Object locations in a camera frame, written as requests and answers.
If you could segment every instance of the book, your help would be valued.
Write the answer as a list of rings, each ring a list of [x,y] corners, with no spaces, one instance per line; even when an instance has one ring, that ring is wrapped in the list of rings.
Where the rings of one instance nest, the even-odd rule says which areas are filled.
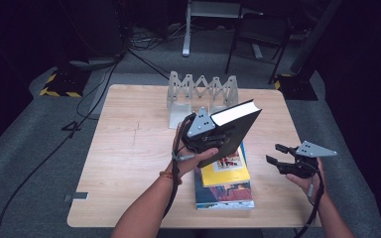
[[[225,139],[218,148],[217,154],[208,160],[199,162],[197,166],[206,167],[235,153],[261,111],[262,109],[258,108],[252,99],[210,115],[215,128],[209,136],[224,135]]]
[[[197,210],[246,210],[255,207],[250,181],[203,187],[200,168],[194,170],[194,194]]]
[[[216,186],[250,181],[243,142],[237,152],[200,169],[202,185]]]

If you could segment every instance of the chair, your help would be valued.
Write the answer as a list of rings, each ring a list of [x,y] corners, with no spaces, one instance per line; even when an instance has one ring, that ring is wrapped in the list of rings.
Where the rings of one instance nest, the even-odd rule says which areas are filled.
[[[237,42],[246,42],[276,50],[271,60],[261,60],[274,65],[268,81],[271,84],[291,35],[289,16],[293,5],[290,2],[291,0],[240,1],[239,18],[236,21],[225,73],[228,73],[231,56],[236,49]]]

